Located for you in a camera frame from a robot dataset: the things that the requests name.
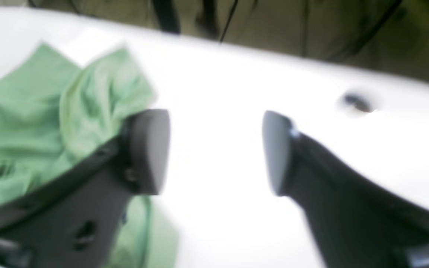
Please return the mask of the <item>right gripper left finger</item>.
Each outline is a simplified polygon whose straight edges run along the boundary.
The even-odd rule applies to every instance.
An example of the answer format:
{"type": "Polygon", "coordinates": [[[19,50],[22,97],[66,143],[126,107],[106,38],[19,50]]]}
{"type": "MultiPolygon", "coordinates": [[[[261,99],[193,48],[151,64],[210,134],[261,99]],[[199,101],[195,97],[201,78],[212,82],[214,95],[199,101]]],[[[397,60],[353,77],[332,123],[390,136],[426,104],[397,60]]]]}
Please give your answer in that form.
{"type": "Polygon", "coordinates": [[[168,110],[132,115],[71,170],[0,206],[0,267],[100,268],[132,197],[162,191],[170,134],[168,110]]]}

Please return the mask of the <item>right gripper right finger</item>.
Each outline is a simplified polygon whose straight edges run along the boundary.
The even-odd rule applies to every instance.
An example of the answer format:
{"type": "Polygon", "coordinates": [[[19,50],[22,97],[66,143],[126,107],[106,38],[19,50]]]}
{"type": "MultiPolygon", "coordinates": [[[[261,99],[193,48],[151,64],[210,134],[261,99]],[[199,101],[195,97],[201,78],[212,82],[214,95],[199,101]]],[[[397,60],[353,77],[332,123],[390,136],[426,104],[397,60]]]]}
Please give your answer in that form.
{"type": "Polygon", "coordinates": [[[328,268],[429,268],[429,210],[369,181],[282,114],[266,111],[272,190],[307,218],[328,268]]]}

